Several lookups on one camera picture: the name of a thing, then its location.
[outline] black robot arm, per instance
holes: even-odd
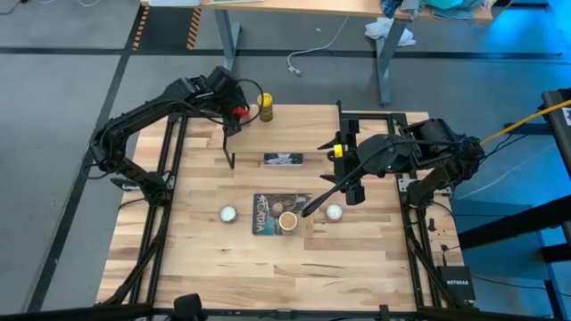
[[[217,67],[208,78],[178,79],[152,101],[110,119],[96,132],[89,147],[101,171],[123,175],[141,188],[150,204],[164,205],[172,197],[172,191],[161,173],[147,172],[125,157],[128,138],[173,113],[209,118],[223,125],[227,135],[232,136],[241,130],[241,113],[237,108],[249,108],[239,80],[228,70]]]
[[[359,133],[357,119],[342,119],[335,139],[319,149],[334,147],[327,158],[334,163],[334,175],[322,178],[335,184],[302,211],[308,217],[331,194],[345,193],[348,205],[365,201],[360,179],[367,175],[407,174],[414,170],[433,169],[422,180],[407,186],[405,204],[425,208],[434,191],[456,186],[470,179],[484,158],[484,150],[476,137],[457,135],[441,119],[429,119],[400,129],[401,135],[374,135],[356,144]]]

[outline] yellow jar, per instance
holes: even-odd
[[[261,95],[258,96],[258,106],[260,106],[260,120],[271,121],[274,119],[273,100],[270,94],[264,94],[264,101],[262,105]]]

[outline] white cloth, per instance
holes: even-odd
[[[388,18],[377,18],[377,22],[369,23],[365,28],[365,36],[370,37],[372,39],[379,39],[380,37],[386,38],[389,34],[389,29],[393,25],[393,19]],[[399,40],[399,46],[406,46],[406,45],[415,45],[417,40],[412,38],[412,32],[408,29],[404,29],[402,32],[401,40]]]

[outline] white ball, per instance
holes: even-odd
[[[224,223],[232,222],[236,219],[236,209],[232,206],[225,206],[220,209],[220,220]]]
[[[327,217],[331,220],[339,220],[343,215],[343,209],[337,204],[327,206]]]

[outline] white cable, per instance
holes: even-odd
[[[525,163],[527,163],[528,161],[530,161],[530,160],[532,160],[532,159],[534,159],[534,158],[537,158],[537,156],[543,154],[544,152],[547,152],[549,149],[553,148],[553,146],[555,146],[555,144],[551,144],[551,145],[549,145],[549,146],[543,148],[540,152],[536,153],[534,156],[528,158],[527,160],[524,160],[524,161],[520,162],[516,167],[514,167],[514,168],[508,170],[505,174],[503,174],[502,176],[496,178],[496,180],[494,180],[494,181],[491,182],[490,184],[488,184],[488,185],[486,185],[486,186],[483,186],[483,187],[480,187],[480,188],[476,189],[474,192],[470,192],[470,193],[467,193],[466,195],[462,195],[462,196],[460,196],[459,198],[457,198],[457,200],[461,200],[461,199],[467,198],[467,197],[470,196],[470,195],[473,195],[473,194],[475,194],[475,193],[482,192],[484,189],[486,189],[486,188],[488,188],[488,187],[491,187],[492,185],[495,185],[496,183],[500,182],[504,177],[506,177],[509,173],[511,173],[512,171],[514,171],[514,170],[516,170],[516,169],[519,169],[519,168],[522,167]]]
[[[321,47],[319,47],[319,48],[313,48],[313,49],[310,49],[310,50],[304,50],[304,51],[300,51],[300,52],[290,53],[290,54],[287,56],[287,65],[289,66],[289,68],[288,68],[289,71],[292,72],[292,73],[294,73],[294,74],[296,74],[297,76],[301,76],[301,75],[302,75],[302,71],[301,71],[301,70],[298,70],[297,68],[295,68],[295,67],[292,65],[292,63],[290,62],[290,59],[291,59],[293,56],[298,55],[298,54],[313,53],[313,52],[316,52],[316,51],[318,51],[318,50],[327,49],[328,47],[330,47],[330,46],[335,42],[335,40],[337,39],[337,37],[339,36],[339,33],[341,32],[341,29],[343,29],[343,27],[345,26],[345,23],[347,23],[348,20],[349,20],[349,16],[346,16],[346,17],[345,17],[345,20],[343,21],[343,23],[341,24],[341,26],[340,26],[339,29],[337,30],[337,33],[335,33],[335,36],[333,37],[333,39],[331,39],[331,42],[329,42],[327,45],[321,46]]]
[[[94,6],[94,5],[98,4],[100,1],[101,1],[101,0],[95,0],[95,1],[94,1],[93,3],[91,3],[91,4],[84,4],[84,3],[81,2],[81,0],[78,0],[78,4],[81,4],[81,5],[83,5],[84,7],[90,7],[90,6]]]

